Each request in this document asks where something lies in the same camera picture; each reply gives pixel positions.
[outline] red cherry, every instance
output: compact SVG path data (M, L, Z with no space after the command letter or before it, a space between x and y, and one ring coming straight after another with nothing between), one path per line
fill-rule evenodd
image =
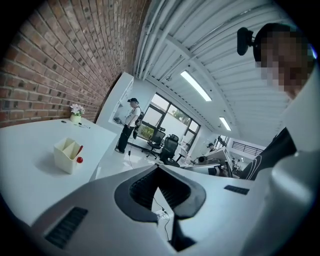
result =
M76 161L77 161L79 164L81 164L81 163L84 161L84 159L79 156L79 157L76 159Z

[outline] red pen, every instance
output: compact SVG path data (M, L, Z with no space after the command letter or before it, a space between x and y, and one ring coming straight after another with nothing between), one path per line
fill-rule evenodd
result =
M78 151L78 153L76 154L76 156L77 155L79 155L79 153L81 152L81 150L84 148L84 146L81 146L80 148L79 148L79 151Z

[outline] white pipe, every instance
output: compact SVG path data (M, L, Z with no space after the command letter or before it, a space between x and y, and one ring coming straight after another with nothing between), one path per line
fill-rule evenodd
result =
M157 15L158 15L158 13L159 13L159 11L160 11L160 9L161 9L161 7L162 7L162 5L164 4L165 1L166 1L166 0L161 0L161 2L159 3L158 7L156 8L155 13L154 13L154 15L153 15L153 17L152 17L152 20L151 20L151 22L150 22L150 24L149 24L148 30L147 30L147 32L146 32L146 34L145 34L144 39L143 39L142 47L141 47L140 54L139 54L138 66L137 66L137 69L136 69L136 73L137 73L137 74L139 74L139 67L140 67L142 55L143 55L143 53L144 53L144 49L145 49L145 46L146 46L146 42L147 42L147 40L148 40L148 37L149 37L149 35L150 35L151 28L152 28L152 26L154 25L155 20L156 20L156 17L157 17Z
M146 49L145 49L145 53L143 56L143 60L142 60L142 64L141 64L141 68L140 68L140 72L139 72L139 78L141 79L142 73L144 71L144 68L146 66L146 62L147 62L147 58L149 56L149 53L151 51L152 45L154 44L154 41L157 37L159 28L162 24L162 22L164 22L164 20L166 19L168 13L171 11L172 7L174 6L176 0L169 0L169 2L165 5L165 7L163 8L159 20L157 22L157 24L154 27L154 31L152 31L151 37L150 39L147 41L146 43Z
M149 69L151 67L152 62L154 61L158 51L160 50L160 47L162 45L162 43L164 42L167 34L169 33L169 31L171 30L171 28L173 27L173 25L180 19L180 16L186 11L187 8L189 8L189 6L191 4L194 4L194 0L185 0L182 4L179 5L178 9L174 12L174 14L171 16L170 20L168 21L167 25L165 26L163 33L161 35L161 37L158 39L158 41L156 42L153 51L151 52L150 58L148 60L148 64L145 68L145 71L143 73L143 78L142 80L145 80Z

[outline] railing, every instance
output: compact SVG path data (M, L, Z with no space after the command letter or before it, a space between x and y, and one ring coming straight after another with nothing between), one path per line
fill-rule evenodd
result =
M259 148L256 148L256 147L253 147L253 146L248 146L248 145L245 145L245 144L242 144L242 143L239 143L239 142L235 142L235 141L232 144L232 148L236 149L236 150L243 151L245 153L248 153L248 154L251 154L251 155L254 155L254 156L260 155L261 152L263 151L263 150L261 150Z

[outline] divided organizer box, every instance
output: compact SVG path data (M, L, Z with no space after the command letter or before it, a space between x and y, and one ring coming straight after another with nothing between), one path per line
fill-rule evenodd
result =
M80 145L71 138L64 138L54 145L53 154L55 165L68 174L72 174L81 165L77 158L81 157L82 151L77 155Z

